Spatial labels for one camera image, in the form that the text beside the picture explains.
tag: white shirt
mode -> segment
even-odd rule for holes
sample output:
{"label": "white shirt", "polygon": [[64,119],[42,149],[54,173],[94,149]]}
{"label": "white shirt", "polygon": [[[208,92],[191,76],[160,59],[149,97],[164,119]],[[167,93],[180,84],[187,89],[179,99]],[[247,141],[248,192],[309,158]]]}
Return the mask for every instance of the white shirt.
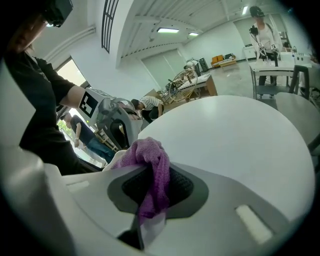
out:
{"label": "white shirt", "polygon": [[267,31],[266,27],[268,27],[268,25],[264,24],[264,29],[258,30],[259,31],[259,38],[260,38],[260,42],[262,43],[262,45],[266,49],[267,53],[272,53],[271,41],[270,41],[270,37],[268,36],[268,31]]}
{"label": "white shirt", "polygon": [[163,102],[160,99],[153,96],[144,96],[142,99],[140,99],[140,102],[143,103],[146,111],[150,111],[154,107],[158,107],[159,104],[163,104]]}

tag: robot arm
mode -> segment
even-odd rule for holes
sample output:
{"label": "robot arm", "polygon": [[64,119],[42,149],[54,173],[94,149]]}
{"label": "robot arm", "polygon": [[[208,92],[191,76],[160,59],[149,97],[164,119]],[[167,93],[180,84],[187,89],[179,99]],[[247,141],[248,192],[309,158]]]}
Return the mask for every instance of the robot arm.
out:
{"label": "robot arm", "polygon": [[[128,102],[128,107],[121,105],[123,101]],[[87,88],[77,110],[88,126],[96,125],[99,130],[103,130],[121,150],[130,147],[138,139],[143,124],[134,109],[129,100]]]}

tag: man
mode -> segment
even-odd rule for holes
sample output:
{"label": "man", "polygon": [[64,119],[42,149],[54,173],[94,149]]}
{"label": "man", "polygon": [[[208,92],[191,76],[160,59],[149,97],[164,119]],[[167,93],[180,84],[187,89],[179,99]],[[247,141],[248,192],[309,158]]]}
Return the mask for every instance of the man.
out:
{"label": "man", "polygon": [[152,119],[157,119],[162,116],[164,111],[164,103],[162,100],[153,96],[144,96],[142,99],[131,100],[135,110],[141,111],[142,117],[151,124]]}
{"label": "man", "polygon": [[95,136],[94,132],[80,119],[79,116],[71,116],[69,112],[64,113],[61,117],[67,127],[75,132],[74,147],[79,146],[79,140],[87,146],[89,150],[96,153],[99,157],[105,159],[108,163],[114,158],[115,153]]}
{"label": "man", "polygon": [[[258,6],[252,6],[250,8],[251,17],[255,20],[253,29],[256,32],[250,32],[251,43],[256,51],[257,59],[269,59],[271,61],[275,60],[274,52],[280,52],[283,45],[279,35],[279,32],[271,27],[270,24],[265,23],[264,12]],[[262,75],[259,77],[259,86],[264,86],[266,83],[266,76]],[[277,85],[277,77],[271,76],[270,82],[272,85]]]}

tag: towel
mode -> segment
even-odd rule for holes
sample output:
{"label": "towel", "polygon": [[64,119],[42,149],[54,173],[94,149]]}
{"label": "towel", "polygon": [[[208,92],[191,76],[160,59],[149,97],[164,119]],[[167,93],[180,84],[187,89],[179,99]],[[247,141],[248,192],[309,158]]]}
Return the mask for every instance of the towel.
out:
{"label": "towel", "polygon": [[146,218],[152,219],[169,207],[170,161],[161,143],[148,137],[136,140],[112,169],[136,164],[151,164],[153,170],[153,183],[138,210],[139,222],[143,224]]}

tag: desk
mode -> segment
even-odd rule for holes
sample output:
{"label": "desk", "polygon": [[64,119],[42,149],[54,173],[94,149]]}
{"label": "desk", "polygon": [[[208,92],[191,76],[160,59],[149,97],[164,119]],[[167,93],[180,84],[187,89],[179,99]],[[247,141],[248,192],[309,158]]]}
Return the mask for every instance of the desk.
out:
{"label": "desk", "polygon": [[215,82],[210,73],[199,76],[197,79],[196,78],[191,79],[191,83],[189,81],[186,81],[183,85],[179,87],[179,90],[182,92],[190,90],[195,85],[196,80],[197,80],[197,84],[195,86],[195,89],[206,87],[210,96],[218,95]]}
{"label": "desk", "polygon": [[191,101],[156,119],[138,136],[162,143],[171,162],[245,185],[289,221],[312,205],[315,174],[304,139],[277,110],[246,97]]}
{"label": "desk", "polygon": [[[304,64],[306,67],[311,67],[311,64]],[[295,63],[292,61],[278,61],[278,66],[272,61],[270,65],[266,61],[257,61],[249,63],[252,86],[253,86],[253,98],[257,99],[257,94],[270,94],[276,95],[277,93],[288,93],[289,83],[288,77],[292,77],[294,73]],[[256,76],[284,76],[287,77],[286,86],[257,86]]]}

